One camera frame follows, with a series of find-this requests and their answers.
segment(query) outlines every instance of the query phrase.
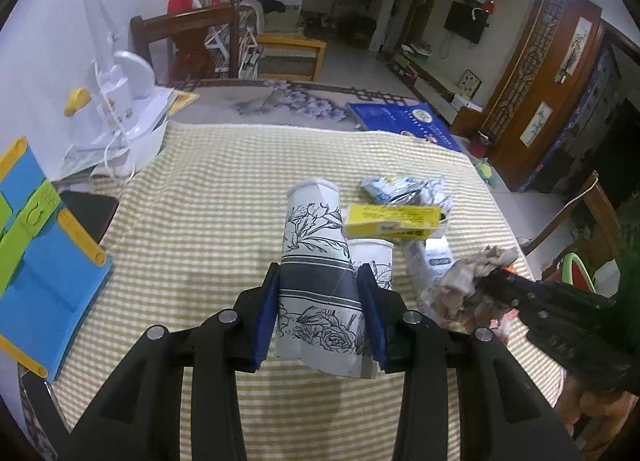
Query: yellow plastic edge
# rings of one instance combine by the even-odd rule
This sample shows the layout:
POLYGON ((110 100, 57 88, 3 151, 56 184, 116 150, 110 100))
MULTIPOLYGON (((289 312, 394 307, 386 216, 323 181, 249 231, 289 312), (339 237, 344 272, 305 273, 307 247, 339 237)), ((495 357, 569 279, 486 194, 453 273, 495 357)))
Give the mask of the yellow plastic edge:
POLYGON ((68 208, 62 208, 58 212, 58 224, 92 263, 100 267, 107 263, 107 254, 82 228, 68 208))
POLYGON ((0 335, 0 349, 11 356, 11 358, 13 358, 16 362, 24 365, 27 369, 36 373, 39 377, 46 378, 49 376, 49 371, 46 367, 40 365, 33 358, 20 351, 20 349, 14 346, 2 335, 0 335))
POLYGON ((19 137, 0 157, 0 181, 5 178, 25 152, 27 152, 27 139, 19 137))

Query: green toy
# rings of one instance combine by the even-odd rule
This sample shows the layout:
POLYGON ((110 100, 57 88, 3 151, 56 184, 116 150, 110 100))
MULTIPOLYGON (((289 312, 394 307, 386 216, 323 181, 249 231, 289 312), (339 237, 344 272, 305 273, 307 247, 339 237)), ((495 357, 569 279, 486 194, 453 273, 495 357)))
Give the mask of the green toy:
POLYGON ((496 186, 498 184, 498 176, 494 174, 494 169, 489 165, 487 158, 476 163, 476 171, 485 183, 496 186))

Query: cup rim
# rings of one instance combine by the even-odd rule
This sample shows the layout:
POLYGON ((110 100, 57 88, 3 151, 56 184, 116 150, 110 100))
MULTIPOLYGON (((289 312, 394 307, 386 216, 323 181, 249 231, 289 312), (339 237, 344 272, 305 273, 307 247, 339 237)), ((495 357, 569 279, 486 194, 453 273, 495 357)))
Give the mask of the cup rim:
POLYGON ((309 179, 303 179, 302 181, 298 181, 293 186, 290 186, 289 189, 287 189, 287 197, 291 197, 294 192, 309 185, 321 185, 321 186, 327 187, 328 189, 333 190, 337 194, 340 193, 340 190, 338 190, 338 187, 335 186, 333 183, 331 183, 331 181, 327 181, 326 179, 322 179, 321 177, 311 177, 309 179))
POLYGON ((385 239, 347 239, 347 246, 357 245, 377 245, 391 248, 392 250, 395 246, 392 242, 386 241, 385 239))

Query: picture frame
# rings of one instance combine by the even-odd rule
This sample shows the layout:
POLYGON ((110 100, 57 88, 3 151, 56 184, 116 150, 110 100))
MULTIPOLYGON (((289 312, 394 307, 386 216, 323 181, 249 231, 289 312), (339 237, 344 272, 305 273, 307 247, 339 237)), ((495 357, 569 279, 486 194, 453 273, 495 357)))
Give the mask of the picture frame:
POLYGON ((467 100, 474 97, 474 94, 478 92, 478 89, 482 85, 482 80, 474 75, 469 69, 462 75, 462 79, 458 84, 460 89, 460 96, 463 96, 467 100))

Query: wooden door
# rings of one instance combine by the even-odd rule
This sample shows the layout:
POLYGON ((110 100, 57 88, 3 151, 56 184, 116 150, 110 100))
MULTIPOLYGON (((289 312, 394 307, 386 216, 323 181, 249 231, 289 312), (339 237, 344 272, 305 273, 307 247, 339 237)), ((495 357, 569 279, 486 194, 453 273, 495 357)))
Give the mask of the wooden door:
POLYGON ((489 154, 489 162, 511 190, 517 190, 527 180, 549 150, 588 83, 604 35, 600 11, 588 0, 567 1, 548 53, 529 91, 489 154), (581 17, 592 24, 587 43, 573 75, 567 76, 564 84, 555 83, 554 78, 581 17), (527 146, 520 137, 542 102, 552 109, 552 113, 527 146))

